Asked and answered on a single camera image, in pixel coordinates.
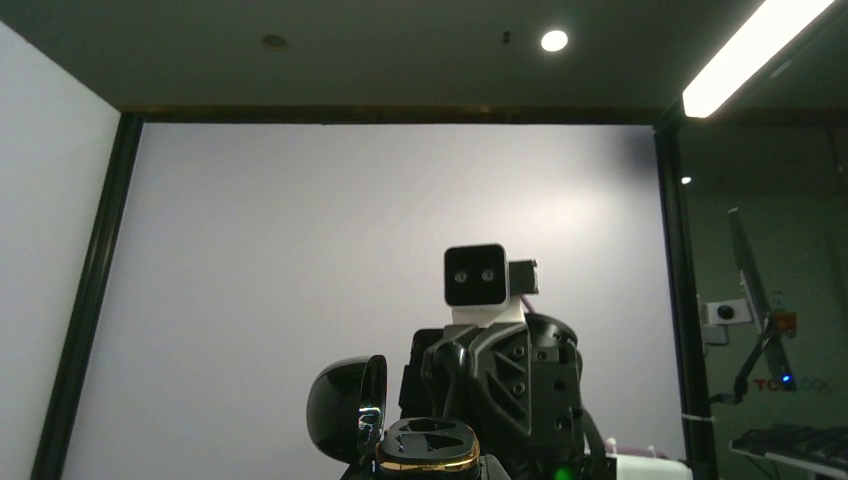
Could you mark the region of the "black earbud case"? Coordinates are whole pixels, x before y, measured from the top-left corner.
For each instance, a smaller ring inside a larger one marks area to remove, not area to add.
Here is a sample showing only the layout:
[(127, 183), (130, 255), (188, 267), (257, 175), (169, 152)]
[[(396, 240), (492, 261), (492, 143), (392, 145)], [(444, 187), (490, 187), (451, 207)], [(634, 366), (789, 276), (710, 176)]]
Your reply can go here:
[(344, 479), (480, 479), (484, 458), (474, 431), (457, 420), (410, 417), (387, 423), (387, 360), (343, 359), (313, 381), (309, 438), (343, 463)]

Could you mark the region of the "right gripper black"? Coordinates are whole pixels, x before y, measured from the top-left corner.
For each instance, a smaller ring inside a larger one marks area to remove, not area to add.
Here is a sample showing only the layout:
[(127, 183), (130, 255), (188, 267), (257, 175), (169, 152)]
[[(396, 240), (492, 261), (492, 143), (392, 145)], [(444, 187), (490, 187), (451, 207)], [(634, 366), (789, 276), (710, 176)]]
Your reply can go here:
[(464, 345), (470, 356), (467, 396), (457, 420), (475, 431), (482, 453), (495, 456), (513, 479), (584, 478), (582, 358), (574, 331), (539, 313), (523, 324), (419, 330), (400, 387), (402, 417), (439, 417), (431, 359), (450, 341)]

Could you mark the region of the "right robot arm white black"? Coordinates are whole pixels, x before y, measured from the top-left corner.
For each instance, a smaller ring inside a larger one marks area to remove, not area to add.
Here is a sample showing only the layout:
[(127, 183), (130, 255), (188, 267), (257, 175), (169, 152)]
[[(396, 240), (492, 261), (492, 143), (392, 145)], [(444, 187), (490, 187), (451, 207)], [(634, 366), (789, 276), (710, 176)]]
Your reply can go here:
[(692, 478), (687, 464), (653, 449), (604, 440), (583, 404), (582, 370), (577, 335), (547, 315), (421, 329), (404, 368), (401, 415), (465, 423), (509, 479)]

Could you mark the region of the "small black earbud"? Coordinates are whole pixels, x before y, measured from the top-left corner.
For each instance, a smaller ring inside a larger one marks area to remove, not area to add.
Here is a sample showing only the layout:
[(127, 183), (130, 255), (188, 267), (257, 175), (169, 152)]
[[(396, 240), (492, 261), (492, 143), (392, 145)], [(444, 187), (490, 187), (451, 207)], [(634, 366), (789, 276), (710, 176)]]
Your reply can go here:
[(441, 343), (432, 355), (431, 365), (434, 412), (442, 418), (460, 418), (471, 366), (468, 350), (457, 341)]

